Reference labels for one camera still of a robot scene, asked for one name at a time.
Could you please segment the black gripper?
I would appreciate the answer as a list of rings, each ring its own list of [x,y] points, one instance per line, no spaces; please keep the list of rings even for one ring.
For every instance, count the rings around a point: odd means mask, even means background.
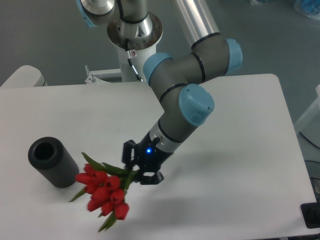
[[[143,171],[139,171],[136,177],[136,182],[141,185],[158,185],[164,180],[159,170],[173,153],[158,148],[156,145],[159,142],[159,140],[152,140],[148,132],[139,143],[131,139],[123,144],[122,163],[128,171],[131,171],[135,165]]]

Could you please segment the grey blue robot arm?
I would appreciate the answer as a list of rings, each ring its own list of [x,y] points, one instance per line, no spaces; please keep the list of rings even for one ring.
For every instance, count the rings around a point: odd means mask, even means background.
[[[124,168],[89,163],[126,184],[156,185],[163,180],[163,162],[214,110],[214,100],[202,84],[238,69],[243,61],[241,47],[221,36],[204,0],[171,3],[191,48],[190,54],[178,59],[154,51],[163,27],[145,0],[79,0],[76,4],[89,27],[107,24],[108,38],[119,50],[122,80],[148,84],[164,111],[140,142],[124,143]]]

